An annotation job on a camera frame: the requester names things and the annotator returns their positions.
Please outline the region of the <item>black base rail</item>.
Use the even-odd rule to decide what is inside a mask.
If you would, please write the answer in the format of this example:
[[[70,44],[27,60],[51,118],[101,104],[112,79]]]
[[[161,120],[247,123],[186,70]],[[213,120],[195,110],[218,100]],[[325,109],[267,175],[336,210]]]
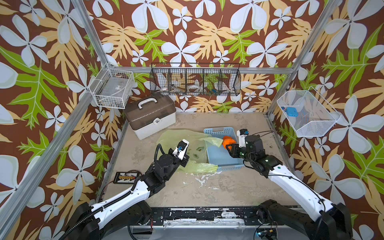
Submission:
[[[207,221],[233,219],[241,220],[246,226],[269,225],[273,222],[272,218],[262,212],[257,206],[246,207],[199,207],[199,208],[149,208],[141,211],[131,207],[128,210],[130,225],[162,226],[165,221],[176,220],[196,220]]]

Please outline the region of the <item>white mesh basket right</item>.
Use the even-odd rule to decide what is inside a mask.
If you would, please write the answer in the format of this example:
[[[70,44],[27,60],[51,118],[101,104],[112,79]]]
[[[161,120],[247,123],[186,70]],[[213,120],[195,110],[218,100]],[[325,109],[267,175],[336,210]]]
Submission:
[[[313,87],[287,91],[278,99],[277,104],[299,138],[323,137],[342,117]],[[288,117],[285,112],[287,107],[296,108],[299,116]]]

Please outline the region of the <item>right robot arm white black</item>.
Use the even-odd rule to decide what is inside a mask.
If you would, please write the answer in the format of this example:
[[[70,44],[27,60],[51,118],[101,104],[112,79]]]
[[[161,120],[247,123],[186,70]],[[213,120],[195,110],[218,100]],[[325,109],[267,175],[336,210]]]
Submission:
[[[263,222],[287,225],[310,240],[350,240],[353,228],[350,211],[344,204],[335,204],[320,196],[283,165],[268,155],[259,135],[241,135],[239,143],[225,137],[223,146],[232,158],[250,163],[250,168],[271,180],[288,193],[305,211],[300,213],[268,200],[260,204]]]

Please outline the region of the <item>blue object in mesh basket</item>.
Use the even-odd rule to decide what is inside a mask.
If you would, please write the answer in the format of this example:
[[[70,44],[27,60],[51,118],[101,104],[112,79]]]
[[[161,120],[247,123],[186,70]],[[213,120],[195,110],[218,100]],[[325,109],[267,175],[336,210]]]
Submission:
[[[285,112],[286,112],[286,114],[287,114],[288,117],[296,118],[296,117],[299,116],[298,111],[296,110],[296,108],[293,108],[293,107],[287,107],[287,108],[285,108]]]

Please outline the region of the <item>small circuit board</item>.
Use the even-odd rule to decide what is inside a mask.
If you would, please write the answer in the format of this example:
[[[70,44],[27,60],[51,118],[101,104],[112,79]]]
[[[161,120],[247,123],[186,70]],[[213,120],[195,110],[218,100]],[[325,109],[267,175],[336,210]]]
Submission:
[[[275,229],[267,229],[261,232],[255,232],[255,237],[259,237],[260,239],[265,238],[267,240],[275,240],[277,238],[277,232]]]

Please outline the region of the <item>yellow-green plastic bag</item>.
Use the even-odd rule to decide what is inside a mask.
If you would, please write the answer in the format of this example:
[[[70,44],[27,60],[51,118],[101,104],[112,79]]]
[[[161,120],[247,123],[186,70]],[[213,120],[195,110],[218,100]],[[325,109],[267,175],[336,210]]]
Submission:
[[[178,168],[179,172],[187,174],[213,174],[218,170],[217,165],[209,163],[207,152],[208,147],[219,149],[222,146],[223,139],[190,130],[167,130],[161,134],[156,143],[161,144],[167,152],[170,148],[174,149],[183,139],[189,142],[187,155],[190,158],[185,167]]]

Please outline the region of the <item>terminal block board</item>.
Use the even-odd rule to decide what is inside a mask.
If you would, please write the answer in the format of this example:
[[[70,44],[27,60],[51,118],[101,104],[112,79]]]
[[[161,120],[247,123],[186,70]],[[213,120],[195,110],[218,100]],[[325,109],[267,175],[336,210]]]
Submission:
[[[133,184],[140,176],[139,172],[116,172],[114,177],[114,184]]]

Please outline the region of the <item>orange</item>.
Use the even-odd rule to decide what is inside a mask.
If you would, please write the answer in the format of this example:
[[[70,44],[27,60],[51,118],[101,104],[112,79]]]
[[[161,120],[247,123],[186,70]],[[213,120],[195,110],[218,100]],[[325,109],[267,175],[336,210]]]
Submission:
[[[228,151],[231,151],[232,150],[232,147],[233,145],[235,145],[237,142],[236,140],[234,140],[232,137],[230,136],[224,136],[223,137],[223,147],[228,150]]]

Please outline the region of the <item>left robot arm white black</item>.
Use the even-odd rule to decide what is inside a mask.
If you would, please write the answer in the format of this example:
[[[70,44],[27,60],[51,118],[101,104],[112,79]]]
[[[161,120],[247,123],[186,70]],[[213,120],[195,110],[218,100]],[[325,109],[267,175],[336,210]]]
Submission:
[[[163,189],[180,166],[187,165],[188,146],[189,142],[182,140],[168,153],[154,155],[148,170],[125,191],[92,206],[82,204],[60,238],[101,240],[126,226],[147,223],[152,209],[146,200]]]

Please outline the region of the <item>brown lidded storage box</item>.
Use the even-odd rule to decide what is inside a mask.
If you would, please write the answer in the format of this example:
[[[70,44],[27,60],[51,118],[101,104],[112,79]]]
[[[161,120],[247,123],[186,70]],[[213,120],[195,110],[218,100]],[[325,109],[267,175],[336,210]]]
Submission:
[[[160,93],[128,103],[124,113],[139,140],[176,123],[174,101],[169,96]]]

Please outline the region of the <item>light blue plastic basket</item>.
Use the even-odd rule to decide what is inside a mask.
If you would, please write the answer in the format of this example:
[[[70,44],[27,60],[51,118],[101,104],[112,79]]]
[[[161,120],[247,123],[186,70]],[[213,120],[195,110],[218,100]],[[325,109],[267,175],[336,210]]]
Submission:
[[[236,143],[238,142],[236,133],[232,127],[206,128],[204,129],[204,133],[219,139],[228,136],[233,138]],[[232,158],[223,145],[220,147],[207,145],[207,156],[209,164],[218,166],[217,172],[238,170],[244,167],[243,160]]]

